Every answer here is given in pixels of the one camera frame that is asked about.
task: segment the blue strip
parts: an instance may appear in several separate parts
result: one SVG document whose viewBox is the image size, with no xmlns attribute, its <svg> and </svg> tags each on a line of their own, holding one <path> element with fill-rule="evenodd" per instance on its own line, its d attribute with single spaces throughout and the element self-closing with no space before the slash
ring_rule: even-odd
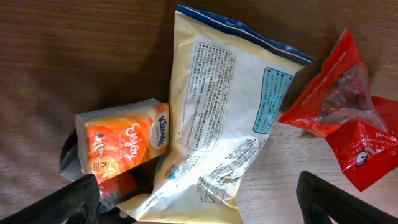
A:
<svg viewBox="0 0 398 224">
<path fill-rule="evenodd" d="M 281 44 L 279 42 L 261 37 L 259 34 L 248 28 L 242 22 L 228 19 L 211 12 L 193 9 L 185 4 L 179 4 L 177 7 L 177 11 L 189 17 L 192 17 L 202 23 L 205 23 L 215 29 L 218 29 L 226 34 L 235 35 L 237 37 L 246 39 L 254 44 L 260 45 L 261 47 L 264 47 L 273 54 L 289 59 L 301 65 L 308 65 L 311 62 L 315 61 L 314 58 L 303 54 L 301 51 L 289 45 Z"/>
</svg>

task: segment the plastic wrapper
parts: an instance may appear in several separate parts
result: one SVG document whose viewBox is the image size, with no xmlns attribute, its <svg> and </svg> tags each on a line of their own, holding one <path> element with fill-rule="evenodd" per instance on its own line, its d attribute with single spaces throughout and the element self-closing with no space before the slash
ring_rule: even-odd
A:
<svg viewBox="0 0 398 224">
<path fill-rule="evenodd" d="M 264 147 L 295 73 L 313 59 L 244 24 L 179 5 L 170 153 L 152 194 L 118 207 L 140 221 L 242 223 L 234 196 Z"/>
<path fill-rule="evenodd" d="M 153 158 L 168 149 L 167 104 L 146 100 L 79 114 L 75 121 L 81 170 L 96 176 L 102 204 L 113 208 L 151 192 Z"/>
<path fill-rule="evenodd" d="M 352 120 L 326 137 L 344 175 L 359 191 L 398 167 L 398 102 L 375 96 L 372 101 L 389 132 Z"/>
<path fill-rule="evenodd" d="M 371 101 L 368 72 L 353 34 L 345 30 L 321 73 L 279 122 L 324 138 L 349 120 L 361 120 L 380 131 L 388 131 Z"/>
</svg>

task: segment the wooden table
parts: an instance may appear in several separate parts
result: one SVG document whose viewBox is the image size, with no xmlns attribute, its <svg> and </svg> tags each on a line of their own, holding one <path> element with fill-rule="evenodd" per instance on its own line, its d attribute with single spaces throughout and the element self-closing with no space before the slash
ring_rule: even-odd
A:
<svg viewBox="0 0 398 224">
<path fill-rule="evenodd" d="M 73 115 L 148 98 L 167 101 L 178 1 L 0 2 L 0 218 L 68 184 L 58 174 Z M 186 1 L 246 23 L 318 62 L 302 70 L 286 110 L 320 70 L 339 33 L 351 29 L 371 93 L 398 100 L 396 1 Z M 295 186 L 309 170 L 398 216 L 398 174 L 359 193 L 323 139 L 275 124 L 243 177 L 237 201 L 246 223 L 302 223 Z"/>
</svg>

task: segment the bee logo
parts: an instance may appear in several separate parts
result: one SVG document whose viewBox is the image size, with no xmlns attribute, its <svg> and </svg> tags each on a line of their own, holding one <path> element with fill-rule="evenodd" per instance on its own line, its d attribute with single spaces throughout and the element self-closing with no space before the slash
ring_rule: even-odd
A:
<svg viewBox="0 0 398 224">
<path fill-rule="evenodd" d="M 175 179 L 176 173 L 180 172 L 180 169 L 176 165 L 170 166 L 170 168 L 167 169 L 164 178 L 172 180 Z"/>
</svg>

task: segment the wood grain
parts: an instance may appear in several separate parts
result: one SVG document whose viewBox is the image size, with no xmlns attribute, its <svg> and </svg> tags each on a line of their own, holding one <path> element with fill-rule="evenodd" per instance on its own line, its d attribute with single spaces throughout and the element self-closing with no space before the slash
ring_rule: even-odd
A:
<svg viewBox="0 0 398 224">
<path fill-rule="evenodd" d="M 318 59 L 297 74 L 282 111 L 319 71 L 344 27 L 368 66 L 371 93 L 398 100 L 398 2 L 210 1 L 185 3 L 239 20 Z M 0 2 L 0 218 L 68 184 L 58 174 L 73 115 L 148 98 L 167 101 L 178 1 Z M 246 223 L 302 223 L 295 186 L 309 170 L 398 216 L 398 175 L 359 193 L 323 139 L 275 124 L 244 175 Z"/>
</svg>

